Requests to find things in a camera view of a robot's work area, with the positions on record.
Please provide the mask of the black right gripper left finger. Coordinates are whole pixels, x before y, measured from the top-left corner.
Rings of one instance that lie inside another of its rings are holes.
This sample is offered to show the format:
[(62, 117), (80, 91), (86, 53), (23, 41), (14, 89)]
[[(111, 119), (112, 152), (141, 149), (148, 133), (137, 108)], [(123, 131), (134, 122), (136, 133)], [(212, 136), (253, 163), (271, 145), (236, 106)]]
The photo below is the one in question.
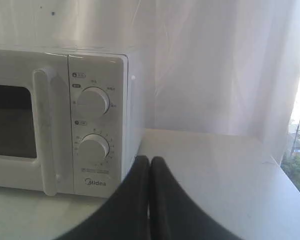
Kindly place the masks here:
[(117, 190), (91, 216), (58, 240), (147, 240), (150, 161), (137, 156)]

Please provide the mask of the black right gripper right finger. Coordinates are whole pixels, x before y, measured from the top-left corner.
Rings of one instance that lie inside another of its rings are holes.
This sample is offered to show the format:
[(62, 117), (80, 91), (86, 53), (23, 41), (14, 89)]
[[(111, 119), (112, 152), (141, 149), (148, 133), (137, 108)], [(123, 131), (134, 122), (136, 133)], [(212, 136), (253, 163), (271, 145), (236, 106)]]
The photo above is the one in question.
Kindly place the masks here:
[(149, 172), (150, 234), (153, 240), (230, 240), (232, 233), (202, 211), (155, 156)]

